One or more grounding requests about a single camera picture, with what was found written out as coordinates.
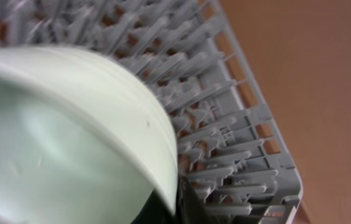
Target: brown wall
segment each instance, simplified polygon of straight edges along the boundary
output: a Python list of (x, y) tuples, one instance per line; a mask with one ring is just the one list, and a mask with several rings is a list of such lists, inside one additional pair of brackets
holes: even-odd
[(222, 0), (304, 182), (312, 223), (351, 223), (351, 0)]

